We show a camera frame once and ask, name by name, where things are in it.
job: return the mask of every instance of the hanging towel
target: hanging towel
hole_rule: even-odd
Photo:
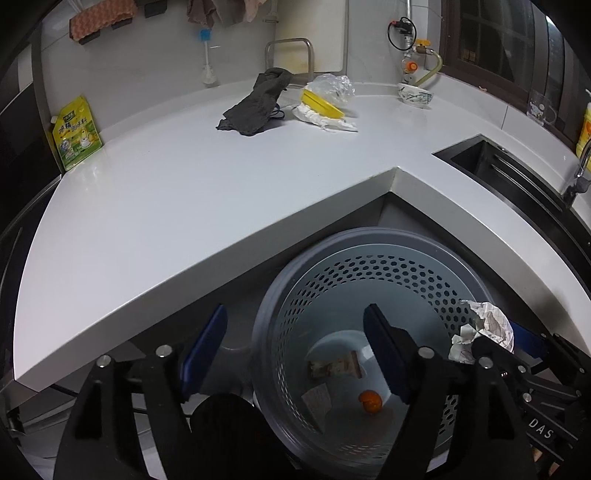
[[[244,0],[244,6],[246,9],[246,12],[244,13],[244,20],[247,22],[252,22],[256,17],[258,8],[266,1],[267,0]]]
[[[187,16],[189,21],[199,23],[207,28],[213,27],[213,13],[216,6],[212,0],[189,0],[187,4]]]
[[[244,19],[244,0],[213,0],[213,4],[224,27],[230,27]]]

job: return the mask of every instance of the glass mug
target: glass mug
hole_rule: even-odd
[[[530,92],[530,99],[527,103],[527,116],[542,126],[544,124],[554,125],[558,117],[556,110],[550,106],[550,100],[535,90]]]

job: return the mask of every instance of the screw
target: screw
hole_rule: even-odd
[[[418,354],[425,359],[430,359],[435,356],[435,352],[428,346],[422,346],[420,349],[418,349]]]
[[[111,357],[109,355],[103,355],[103,356],[98,357],[98,359],[96,360],[96,365],[99,368],[104,368],[107,365],[109,365],[110,362],[111,362]]]
[[[156,355],[158,355],[160,358],[165,358],[171,353],[173,353],[173,348],[170,345],[160,345],[156,349]]]
[[[488,358],[487,356],[481,356],[478,359],[478,363],[482,368],[484,368],[486,370],[488,370],[489,368],[492,368],[492,365],[493,365],[492,360],[490,358]]]

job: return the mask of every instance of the yellow hose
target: yellow hose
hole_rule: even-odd
[[[437,72],[439,72],[439,70],[441,70],[441,67],[443,67],[443,58],[441,57],[441,55],[439,55],[439,53],[437,53],[432,48],[425,48],[425,47],[418,46],[418,47],[416,47],[416,51],[417,51],[417,53],[420,53],[420,54],[433,55],[433,56],[437,57],[437,66],[433,70],[428,72],[425,76],[419,78],[414,83],[414,86],[418,87],[418,86],[422,85],[423,83],[425,83],[429,78],[431,78]]]

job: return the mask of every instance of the white bowl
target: white bowl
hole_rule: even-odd
[[[398,84],[398,94],[404,103],[418,108],[425,108],[433,98],[433,94],[428,90],[406,83]]]

